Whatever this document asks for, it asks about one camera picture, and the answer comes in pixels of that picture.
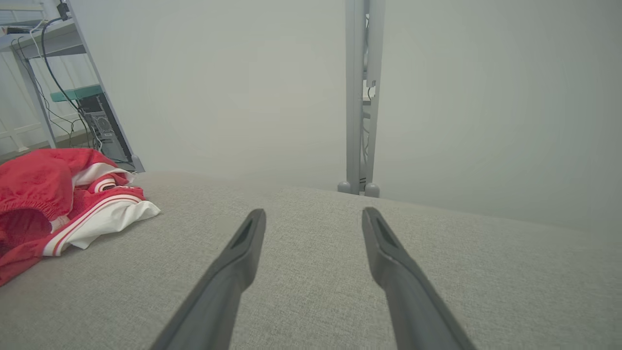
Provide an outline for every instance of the red clothing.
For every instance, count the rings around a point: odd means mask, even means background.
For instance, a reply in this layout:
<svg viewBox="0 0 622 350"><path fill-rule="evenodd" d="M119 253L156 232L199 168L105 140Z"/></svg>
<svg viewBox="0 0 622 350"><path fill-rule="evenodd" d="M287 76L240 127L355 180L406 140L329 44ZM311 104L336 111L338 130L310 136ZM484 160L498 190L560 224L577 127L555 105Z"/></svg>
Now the red clothing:
<svg viewBox="0 0 622 350"><path fill-rule="evenodd" d="M58 256L69 244L87 248L129 224L118 227L119 219L157 215L142 189L125 186L131 179L92 149L40 149L1 165L0 286L43 255Z"/></svg>

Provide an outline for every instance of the white stripe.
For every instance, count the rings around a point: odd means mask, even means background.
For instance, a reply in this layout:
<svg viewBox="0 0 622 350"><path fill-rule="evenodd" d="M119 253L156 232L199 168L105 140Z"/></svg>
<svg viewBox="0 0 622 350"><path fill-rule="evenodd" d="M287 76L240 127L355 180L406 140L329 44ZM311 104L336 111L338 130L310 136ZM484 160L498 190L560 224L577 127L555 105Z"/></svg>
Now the white stripe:
<svg viewBox="0 0 622 350"><path fill-rule="evenodd" d="M69 226L64 228L61 232L59 232L56 236L54 236L54 238L52 238L49 242L47 242L47 244L45 245L45 248L43 249L43 255L48 256L48 257L53 256L54 247L56 246L56 243L58 243L59 240L62 240L63 236L65 236L65 234L67 234L67 232L71 231L74 227L78 226L78 223L80 221L81 221L81 223L79 224L80 226L82 226L85 222L88 221L88 218L86 218L85 220L82 220L82 218L94 215L96 213L96 211L100 211L101 209L109 206L110 204L119 203L119 202L128 202L128 201L130 201L132 199L134 199L135 201L138 201L138 202L142 201L142 199L140 199L140 198L138 198L136 196L132 196L130 194L118 194L118 195L115 195L115 196L106 197L106 198L102 199L101 201L97 202L89 211L87 211L83 215L79 216ZM106 203L106 205L104 205L104 206L98 207L98 204L103 202L103 201L109 201L109 202Z"/></svg>
<svg viewBox="0 0 622 350"><path fill-rule="evenodd" d="M134 179L132 174L121 168L117 168L106 163L95 163L72 177L73 187L90 185L93 181L99 179L100 177L112 173L125 174L125 178L129 182L132 182Z"/></svg>
<svg viewBox="0 0 622 350"><path fill-rule="evenodd" d="M95 185L95 193L97 192L101 192L102 188L106 187L106 186L115 186L116 182L114 181L114 179L103 179L102 181L100 181L97 185Z"/></svg>

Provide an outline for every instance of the white fabric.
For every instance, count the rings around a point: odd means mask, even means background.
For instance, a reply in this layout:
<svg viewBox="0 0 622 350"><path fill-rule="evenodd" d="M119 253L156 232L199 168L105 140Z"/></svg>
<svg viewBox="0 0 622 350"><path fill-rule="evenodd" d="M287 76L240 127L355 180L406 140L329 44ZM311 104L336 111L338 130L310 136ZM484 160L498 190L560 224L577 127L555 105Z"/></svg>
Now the white fabric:
<svg viewBox="0 0 622 350"><path fill-rule="evenodd" d="M120 232L135 221L149 219L159 213L160 209L155 204L135 196L120 194L107 197L50 240L43 255L60 256L69 244L86 249L100 235Z"/></svg>
<svg viewBox="0 0 622 350"><path fill-rule="evenodd" d="M134 179L134 176L126 170L106 163L95 163L72 177L73 187L90 185L100 177L112 173L125 174L125 178L129 183L132 183Z"/></svg>

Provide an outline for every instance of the computer tower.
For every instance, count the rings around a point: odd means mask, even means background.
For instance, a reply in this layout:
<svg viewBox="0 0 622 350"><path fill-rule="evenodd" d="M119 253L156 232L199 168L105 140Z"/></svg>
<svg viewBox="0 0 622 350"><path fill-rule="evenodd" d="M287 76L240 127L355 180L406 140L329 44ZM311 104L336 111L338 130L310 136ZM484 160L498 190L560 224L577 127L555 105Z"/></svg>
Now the computer tower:
<svg viewBox="0 0 622 350"><path fill-rule="evenodd" d="M83 97L78 100L84 111L85 120L91 132L101 141L101 152L115 162L132 163L132 154L125 142L121 129L113 117L110 105L104 93Z"/></svg>

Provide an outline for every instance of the gray fabric upholstery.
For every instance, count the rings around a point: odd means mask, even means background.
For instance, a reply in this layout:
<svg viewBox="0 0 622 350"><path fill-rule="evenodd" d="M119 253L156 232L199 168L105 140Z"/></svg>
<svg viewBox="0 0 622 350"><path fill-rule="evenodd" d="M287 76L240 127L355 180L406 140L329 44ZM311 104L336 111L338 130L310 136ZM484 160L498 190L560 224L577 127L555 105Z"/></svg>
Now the gray fabric upholstery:
<svg viewBox="0 0 622 350"><path fill-rule="evenodd" d="M394 348L361 209L378 208L479 348L620 345L617 239L180 173L135 182L161 215L0 288L1 349L143 349L251 209L267 228L231 348Z"/></svg>

